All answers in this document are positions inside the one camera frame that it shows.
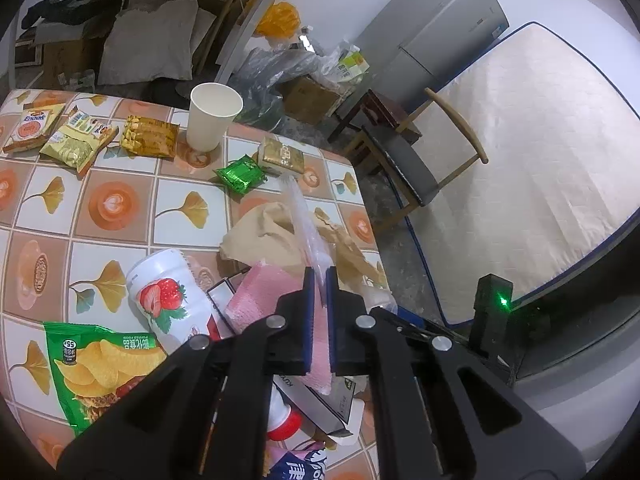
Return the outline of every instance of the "silver bolt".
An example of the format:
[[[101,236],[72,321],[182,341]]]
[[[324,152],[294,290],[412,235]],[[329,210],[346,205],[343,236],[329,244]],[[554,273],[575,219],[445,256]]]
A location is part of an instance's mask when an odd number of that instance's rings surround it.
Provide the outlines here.
[[[360,328],[373,328],[376,325],[376,320],[371,316],[358,316],[356,318],[356,325]]]
[[[209,336],[198,334],[189,339],[189,346],[194,350],[204,350],[210,342]]]
[[[278,314],[273,314],[267,318],[267,326],[269,328],[282,328],[286,324],[287,320]]]
[[[438,335],[431,340],[431,345],[441,352],[446,352],[447,350],[451,350],[453,343],[451,339],[448,337],[444,337],[443,335]]]

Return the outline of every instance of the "chair seat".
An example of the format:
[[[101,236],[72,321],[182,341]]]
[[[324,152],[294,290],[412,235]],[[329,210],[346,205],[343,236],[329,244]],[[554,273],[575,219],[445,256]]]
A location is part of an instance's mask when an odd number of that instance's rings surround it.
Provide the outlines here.
[[[411,145],[388,126],[366,126],[363,131],[408,187],[420,206],[438,194],[438,181]]]

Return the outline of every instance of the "mattress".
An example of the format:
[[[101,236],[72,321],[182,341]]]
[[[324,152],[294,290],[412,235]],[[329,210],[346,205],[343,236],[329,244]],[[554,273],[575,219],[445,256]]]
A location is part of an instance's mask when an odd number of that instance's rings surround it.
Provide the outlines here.
[[[489,157],[411,214],[447,324],[472,319],[478,279],[525,304],[595,261],[635,225],[640,118],[577,50],[531,23],[439,93]],[[474,154],[434,105],[415,151],[437,179]]]

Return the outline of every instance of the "pink towel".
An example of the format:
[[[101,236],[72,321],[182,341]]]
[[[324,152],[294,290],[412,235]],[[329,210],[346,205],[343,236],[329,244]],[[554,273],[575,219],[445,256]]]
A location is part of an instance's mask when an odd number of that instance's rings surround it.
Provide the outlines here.
[[[229,301],[225,317],[237,332],[242,332],[254,321],[273,314],[280,296],[301,288],[300,280],[281,268],[264,263],[255,264]],[[331,391],[329,332],[326,310],[322,307],[317,285],[311,371],[302,378],[302,382],[323,395]]]

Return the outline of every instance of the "patterned tablecloth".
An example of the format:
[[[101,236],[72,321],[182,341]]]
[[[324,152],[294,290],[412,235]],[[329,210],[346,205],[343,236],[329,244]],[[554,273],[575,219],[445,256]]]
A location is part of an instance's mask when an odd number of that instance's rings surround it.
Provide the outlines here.
[[[129,114],[187,125],[188,113],[161,105],[93,94],[22,91],[0,108],[0,146],[16,127],[22,106],[56,100],[105,123],[122,126]],[[37,151],[0,153],[0,392],[34,446],[52,464],[73,439],[50,378],[42,321],[98,324],[118,332],[147,332],[129,307],[124,276],[149,253],[178,247],[215,283],[237,272],[218,246],[252,207],[280,199],[270,178],[241,200],[207,181],[214,168],[253,154],[265,132],[233,124],[213,152],[195,153],[178,138],[177,156],[130,156],[116,141],[103,150],[83,180]],[[300,182],[310,210],[321,208],[344,225],[366,259],[380,264],[367,212],[345,158],[290,139],[305,153]],[[198,219],[206,216],[200,227]],[[34,286],[34,266],[42,286]],[[328,451],[328,477],[371,480],[378,476],[372,412],[367,401],[358,443]],[[314,434],[302,430],[284,444],[292,449]]]

